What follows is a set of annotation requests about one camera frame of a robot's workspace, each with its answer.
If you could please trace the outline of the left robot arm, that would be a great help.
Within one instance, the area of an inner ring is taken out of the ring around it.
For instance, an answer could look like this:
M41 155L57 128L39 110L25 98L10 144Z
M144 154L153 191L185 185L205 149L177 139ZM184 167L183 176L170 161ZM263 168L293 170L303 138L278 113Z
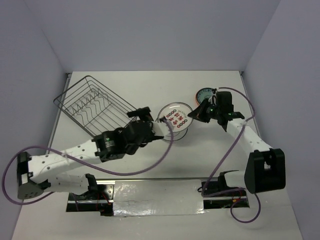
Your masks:
M97 196L98 186L92 174L69 175L76 168L87 166L103 171L99 164L134 155L148 143L162 140L169 133L164 120L154 121L148 107L128 112L135 119L125 127L105 131L82 144L64 151L50 150L45 155L18 153L17 197L37 198L46 192L70 192L90 200Z

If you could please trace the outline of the white enamel plate green rim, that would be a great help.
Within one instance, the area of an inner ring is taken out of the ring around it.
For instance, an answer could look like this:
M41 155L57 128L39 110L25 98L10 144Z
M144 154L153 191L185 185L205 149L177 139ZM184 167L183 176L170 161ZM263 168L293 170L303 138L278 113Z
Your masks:
M173 132L173 141L178 141L182 139L188 132L188 127L183 125L178 127L177 125L172 125L172 132Z

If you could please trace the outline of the white plate red characters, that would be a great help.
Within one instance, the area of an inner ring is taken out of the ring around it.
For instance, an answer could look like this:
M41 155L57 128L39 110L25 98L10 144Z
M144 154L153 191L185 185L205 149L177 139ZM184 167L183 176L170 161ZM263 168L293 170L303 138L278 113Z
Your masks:
M192 108L183 102L172 102L165 105L158 113L157 119L166 118L174 133L186 131L193 122L189 117Z

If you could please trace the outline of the green blue floral plate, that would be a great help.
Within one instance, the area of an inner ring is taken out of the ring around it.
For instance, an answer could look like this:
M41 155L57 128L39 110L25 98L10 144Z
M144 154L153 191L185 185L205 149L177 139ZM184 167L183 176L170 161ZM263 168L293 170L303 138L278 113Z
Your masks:
M198 93L198 101L201 104L202 101L208 100L212 96L212 89L211 87L205 87L201 88L200 90L197 91Z

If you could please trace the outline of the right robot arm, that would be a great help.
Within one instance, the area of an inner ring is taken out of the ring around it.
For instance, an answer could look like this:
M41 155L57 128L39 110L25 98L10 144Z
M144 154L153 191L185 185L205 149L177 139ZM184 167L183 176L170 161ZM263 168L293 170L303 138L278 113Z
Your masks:
M244 171L230 170L218 176L217 190L228 196L234 189L246 189L251 194L284 189L286 186L285 153L265 143L251 127L248 119L234 111L232 93L214 89L188 116L203 123L216 120L223 130L234 138L231 145L241 146L247 155Z

